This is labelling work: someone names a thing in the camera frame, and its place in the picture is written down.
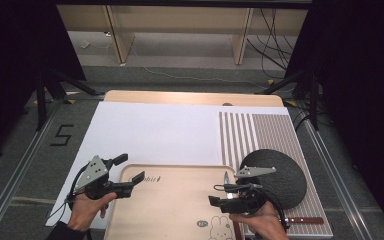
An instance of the black cable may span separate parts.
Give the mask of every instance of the black cable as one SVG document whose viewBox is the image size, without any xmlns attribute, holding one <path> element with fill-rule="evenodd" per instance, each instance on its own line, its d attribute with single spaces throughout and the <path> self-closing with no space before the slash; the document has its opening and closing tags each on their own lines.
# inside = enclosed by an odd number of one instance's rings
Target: black cable
<svg viewBox="0 0 384 240">
<path fill-rule="evenodd" d="M 68 205 L 70 206 L 70 208 L 72 207 L 72 204 L 74 201 L 74 188 L 76 187 L 77 180 L 79 179 L 80 175 L 85 171 L 85 169 L 87 168 L 88 165 L 89 164 L 86 164 L 85 166 L 83 166 L 79 170 L 76 177 L 74 178 L 73 183 L 71 184 L 70 192 L 68 193 L 67 198 L 66 198 L 66 201 L 67 201 Z"/>
<path fill-rule="evenodd" d="M 268 58 L 270 61 L 272 61 L 273 63 L 275 63 L 277 66 L 279 66 L 280 68 L 282 68 L 283 70 L 286 70 L 286 67 L 280 65 L 280 63 L 276 62 L 276 60 L 274 60 L 273 58 L 271 58 L 270 56 L 268 56 L 267 54 L 265 54 L 264 52 L 262 52 L 261 50 L 259 50 L 258 48 L 256 48 L 252 43 L 251 41 L 249 41 L 249 39 L 247 39 L 248 43 L 251 45 L 252 48 L 255 49 L 255 51 L 257 51 L 259 54 L 263 55 L 264 57 Z"/>
<path fill-rule="evenodd" d="M 297 120 L 297 118 L 301 115 L 301 113 L 303 113 L 305 110 L 302 110 L 300 113 L 298 113 L 295 117 L 294 117 L 294 120 L 292 120 L 292 123 L 295 122 L 295 120 Z"/>
<path fill-rule="evenodd" d="M 260 41 L 261 44 L 266 45 L 265 43 L 263 43 L 263 40 L 260 39 L 260 36 L 257 35 L 257 39 L 258 39 L 258 41 Z M 271 46 L 269 46 L 269 45 L 267 45 L 267 48 L 269 48 L 269 49 L 271 49 L 271 50 L 274 50 L 274 51 L 281 51 L 281 52 L 286 53 L 286 54 L 288 54 L 288 55 L 292 55 L 292 53 L 290 53 L 290 52 L 284 51 L 284 50 L 282 50 L 282 49 L 276 49 L 276 48 L 271 47 Z"/>
<path fill-rule="evenodd" d="M 292 45 L 289 43 L 288 39 L 283 36 L 283 38 L 285 39 L 286 43 L 289 45 L 289 47 L 292 49 L 292 51 L 294 50 L 294 48 L 292 47 Z"/>
<path fill-rule="evenodd" d="M 58 220 L 55 222 L 55 224 L 54 224 L 53 226 L 55 226 L 55 225 L 61 220 L 62 216 L 64 216 L 64 213 L 65 213 L 65 206 L 66 206 L 65 204 L 66 204 L 66 202 L 64 202 L 63 204 L 61 204 L 61 206 L 60 206 L 57 210 L 55 210 L 55 212 L 53 212 L 51 215 L 49 215 L 49 217 L 46 219 L 46 220 L 49 220 L 52 216 L 54 216 L 57 212 L 59 212 L 59 210 L 60 210 L 62 207 L 64 207 L 64 208 L 62 209 L 61 216 L 58 218 Z"/>
<path fill-rule="evenodd" d="M 310 115 L 307 115 L 307 116 L 303 117 L 301 119 L 301 121 L 299 121 L 298 125 L 295 127 L 295 132 L 298 130 L 298 128 L 301 125 L 301 123 L 303 123 L 305 120 L 308 120 L 308 119 L 310 119 Z"/>
<path fill-rule="evenodd" d="M 261 15 L 263 16 L 264 22 L 266 23 L 267 29 L 269 30 L 269 33 L 270 33 L 269 38 L 267 39 L 267 43 L 270 40 L 270 36 L 273 37 L 273 40 L 277 46 L 277 52 L 279 54 L 280 60 L 282 61 L 283 64 L 285 64 L 283 62 L 283 58 L 285 59 L 286 62 L 288 62 L 288 61 L 286 60 L 285 55 L 283 55 L 283 53 L 282 53 L 281 47 L 279 46 L 279 43 L 277 41 L 277 36 L 276 36 L 276 24 L 275 24 L 276 9 L 272 9 L 272 26 L 271 27 L 269 26 L 269 23 L 267 22 L 266 16 L 264 15 L 262 8 L 260 8 L 260 12 L 261 12 Z"/>
<path fill-rule="evenodd" d="M 289 61 L 288 59 L 285 57 L 285 55 L 283 54 L 283 51 L 282 51 L 282 48 L 279 46 L 279 42 L 277 41 L 277 34 L 276 34 L 276 22 L 275 22 L 275 17 L 276 17 L 276 9 L 273 9 L 273 39 L 275 40 L 276 42 L 276 46 L 277 46 L 277 53 L 279 54 L 279 57 L 280 59 L 282 60 L 282 56 L 283 56 L 283 59 L 285 59 L 285 62 L 286 62 L 286 65 L 289 64 Z"/>
<path fill-rule="evenodd" d="M 279 198 L 273 192 L 271 192 L 269 190 L 266 190 L 266 189 L 264 189 L 262 191 L 259 191 L 257 189 L 255 189 L 255 190 L 258 191 L 260 194 L 264 195 L 266 197 L 267 201 L 269 201 L 273 204 L 274 208 L 279 213 L 280 223 L 282 224 L 282 227 L 286 232 L 286 230 L 288 230 L 289 226 L 286 223 L 285 213 L 283 211 L 283 206 L 282 206 L 282 203 L 280 202 Z"/>
</svg>

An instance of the metal rail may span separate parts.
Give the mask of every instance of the metal rail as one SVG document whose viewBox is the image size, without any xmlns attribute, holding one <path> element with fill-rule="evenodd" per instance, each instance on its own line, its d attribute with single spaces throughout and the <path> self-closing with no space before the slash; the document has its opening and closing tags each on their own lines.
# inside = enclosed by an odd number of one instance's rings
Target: metal rail
<svg viewBox="0 0 384 240">
<path fill-rule="evenodd" d="M 322 160 L 322 163 L 326 169 L 327 175 L 329 176 L 330 181 L 336 191 L 336 194 L 341 201 L 341 204 L 345 210 L 345 213 L 348 216 L 348 219 L 354 229 L 354 232 L 358 239 L 367 240 L 373 239 L 370 230 L 364 220 L 364 217 L 358 210 L 356 203 L 354 202 L 346 184 L 342 180 L 342 177 L 336 168 L 335 163 L 333 162 L 332 157 L 327 150 L 326 145 L 323 142 L 322 137 L 318 131 L 315 131 L 309 120 L 305 121 L 305 127 L 310 134 L 311 140 L 314 143 L 314 146 L 319 153 L 319 156 Z"/>
<path fill-rule="evenodd" d="M 37 131 L 30 142 L 26 152 L 21 158 L 20 163 L 17 165 L 14 173 L 6 184 L 4 190 L 0 195 L 0 221 L 2 220 L 6 210 L 8 209 L 9 204 L 11 203 L 12 197 L 17 192 L 24 176 L 26 175 L 34 156 L 36 155 L 37 150 L 40 147 L 40 144 L 43 140 L 43 137 L 48 132 L 49 126 L 51 125 L 56 112 L 61 107 L 62 100 L 54 100 L 50 109 L 49 109 L 49 118 L 43 125 L 40 131 Z"/>
</svg>

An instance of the human hand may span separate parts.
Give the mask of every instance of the human hand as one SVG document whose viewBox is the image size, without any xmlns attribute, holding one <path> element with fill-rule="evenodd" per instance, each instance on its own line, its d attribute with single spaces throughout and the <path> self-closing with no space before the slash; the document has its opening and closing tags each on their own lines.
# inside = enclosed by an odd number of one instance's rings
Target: human hand
<svg viewBox="0 0 384 240">
<path fill-rule="evenodd" d="M 77 231 L 87 231 L 98 211 L 101 211 L 100 216 L 104 218 L 107 204 L 116 197 L 117 194 L 114 192 L 108 193 L 98 200 L 92 200 L 85 194 L 77 195 L 74 199 L 73 209 L 67 227 Z"/>
<path fill-rule="evenodd" d="M 285 230 L 279 222 L 273 204 L 267 201 L 255 214 L 230 214 L 232 221 L 248 225 L 253 233 L 258 233 L 265 240 L 289 239 Z"/>
</svg>

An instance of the cable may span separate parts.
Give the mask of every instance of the cable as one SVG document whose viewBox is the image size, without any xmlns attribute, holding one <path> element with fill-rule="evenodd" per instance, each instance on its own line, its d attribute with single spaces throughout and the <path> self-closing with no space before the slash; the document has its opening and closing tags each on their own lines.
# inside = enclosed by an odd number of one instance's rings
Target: cable
<svg viewBox="0 0 384 240">
<path fill-rule="evenodd" d="M 286 230 L 289 229 L 289 226 L 286 223 L 285 212 L 283 211 L 282 203 L 280 202 L 279 198 L 269 190 L 263 190 L 262 194 L 264 194 L 267 200 L 273 204 L 274 208 L 276 208 L 277 212 L 279 213 L 280 223 L 286 232 Z"/>
<path fill-rule="evenodd" d="M 133 46 L 130 46 L 130 48 L 132 49 L 132 51 L 135 53 L 136 56 L 139 56 L 137 54 L 136 50 L 133 48 Z M 196 77 L 188 77 L 188 76 L 187 77 L 179 77 L 179 76 L 173 76 L 173 75 L 163 73 L 163 72 L 155 72 L 155 71 L 149 70 L 147 67 L 143 67 L 143 68 L 149 73 L 156 74 L 156 75 L 163 75 L 163 76 L 175 78 L 175 79 L 192 79 L 192 80 L 198 80 L 198 81 L 221 81 L 221 82 L 228 82 L 228 83 L 249 83 L 249 84 L 252 84 L 252 85 L 259 87 L 261 89 L 268 89 L 267 87 L 263 87 L 261 85 L 258 85 L 256 83 L 253 83 L 250 81 L 226 80 L 226 79 L 222 79 L 222 78 L 196 78 Z"/>
<path fill-rule="evenodd" d="M 83 40 L 81 43 L 80 43 L 80 47 L 82 49 L 86 49 L 88 48 L 89 46 L 93 47 L 93 48 L 96 48 L 96 49 L 106 49 L 106 56 L 108 57 L 109 60 L 111 60 L 112 62 L 118 62 L 118 61 L 114 61 L 114 59 L 112 59 L 110 57 L 110 52 L 109 52 L 109 49 L 110 47 L 112 46 L 113 42 L 111 41 L 107 46 L 95 46 L 94 44 L 90 43 L 89 41 L 87 40 Z"/>
<path fill-rule="evenodd" d="M 294 117 L 294 120 L 292 120 L 292 123 L 295 122 L 295 120 L 297 120 L 297 118 L 301 115 L 301 113 L 303 113 L 305 110 L 302 110 L 300 113 L 298 113 L 295 117 Z"/>
<path fill-rule="evenodd" d="M 261 44 L 266 45 L 265 43 L 263 43 L 263 40 L 260 39 L 260 36 L 257 35 L 256 37 L 257 37 L 258 41 L 259 41 Z M 281 52 L 286 53 L 286 54 L 288 54 L 288 55 L 292 55 L 292 53 L 287 52 L 287 51 L 284 51 L 284 50 L 282 50 L 282 49 L 277 49 L 277 48 L 271 47 L 271 46 L 269 46 L 269 45 L 266 45 L 266 46 L 267 46 L 267 48 L 269 48 L 269 49 L 271 49 L 271 50 L 281 51 Z"/>
<path fill-rule="evenodd" d="M 269 32 L 270 32 L 269 38 L 267 39 L 267 43 L 268 43 L 268 41 L 270 40 L 270 37 L 272 37 L 273 40 L 274 40 L 274 42 L 276 43 L 277 52 L 278 52 L 278 54 L 279 54 L 280 60 L 282 61 L 283 64 L 285 64 L 285 63 L 283 62 L 283 59 L 285 59 L 285 61 L 288 63 L 288 61 L 286 60 L 285 55 L 283 54 L 284 51 L 282 51 L 282 49 L 281 49 L 281 47 L 279 46 L 279 43 L 278 43 L 278 41 L 277 41 L 277 36 L 276 36 L 276 23 L 275 23 L 275 19 L 276 19 L 276 9 L 272 9 L 272 26 L 271 26 L 271 27 L 269 26 L 269 23 L 267 22 L 266 16 L 264 15 L 264 12 L 263 12 L 263 9 L 262 9 L 262 8 L 260 8 L 260 12 L 261 12 L 261 15 L 263 16 L 264 22 L 266 23 L 267 29 L 268 29 Z"/>
<path fill-rule="evenodd" d="M 86 170 L 88 165 L 89 163 L 84 165 L 79 170 L 79 172 L 77 173 L 76 177 L 73 180 L 73 183 L 71 184 L 70 192 L 67 194 L 67 197 L 65 198 L 65 201 L 68 203 L 68 206 L 70 206 L 70 209 L 72 208 L 73 202 L 74 202 L 74 197 L 75 197 L 74 188 L 76 187 L 77 180 L 79 179 L 80 175 Z"/>
<path fill-rule="evenodd" d="M 283 38 L 285 39 L 285 42 L 289 45 L 289 47 L 290 47 L 292 50 L 294 50 L 294 48 L 292 47 L 292 45 L 289 43 L 288 39 L 287 39 L 285 36 L 283 36 Z"/>
<path fill-rule="evenodd" d="M 249 41 L 249 39 L 247 39 L 247 42 L 251 45 L 252 48 L 255 49 L 255 51 L 257 51 L 259 54 L 263 55 L 264 57 L 268 58 L 270 61 L 272 61 L 273 63 L 275 63 L 277 66 L 279 66 L 280 68 L 282 68 L 283 70 L 286 70 L 286 67 L 285 66 L 282 66 L 280 65 L 280 63 L 276 62 L 276 60 L 274 60 L 273 58 L 271 58 L 270 56 L 268 56 L 267 54 L 265 54 L 264 52 L 262 52 L 261 50 L 259 50 L 258 48 L 256 48 L 252 43 L 251 41 Z"/>
<path fill-rule="evenodd" d="M 301 125 L 301 123 L 303 123 L 305 120 L 308 120 L 308 119 L 310 119 L 310 115 L 307 115 L 307 116 L 303 117 L 301 119 L 301 121 L 299 121 L 298 125 L 295 127 L 295 132 L 298 130 L 298 128 Z"/>
<path fill-rule="evenodd" d="M 49 215 L 49 217 L 46 219 L 46 221 L 48 221 L 52 216 L 54 216 L 62 207 L 63 210 L 62 210 L 62 213 L 61 213 L 61 216 L 58 218 L 58 220 L 52 225 L 53 227 L 55 227 L 55 225 L 57 225 L 57 223 L 61 220 L 62 216 L 64 216 L 64 213 L 65 213 L 65 207 L 66 207 L 66 204 L 67 202 L 64 201 L 63 204 L 61 204 L 61 206 L 55 211 L 53 212 L 51 215 Z"/>
</svg>

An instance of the knife handle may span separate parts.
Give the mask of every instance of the knife handle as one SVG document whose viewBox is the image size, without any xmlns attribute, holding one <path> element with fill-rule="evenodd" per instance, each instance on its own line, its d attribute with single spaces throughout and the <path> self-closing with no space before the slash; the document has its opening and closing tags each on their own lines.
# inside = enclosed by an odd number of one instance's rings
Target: knife handle
<svg viewBox="0 0 384 240">
<path fill-rule="evenodd" d="M 238 222 L 233 222 L 233 231 L 235 232 L 235 239 L 241 240 L 242 239 L 242 233 L 241 233 L 241 228 L 239 227 Z"/>
<path fill-rule="evenodd" d="M 294 223 L 324 224 L 324 220 L 321 217 L 290 217 L 290 218 L 286 218 L 286 222 L 289 224 L 294 224 Z"/>
</svg>

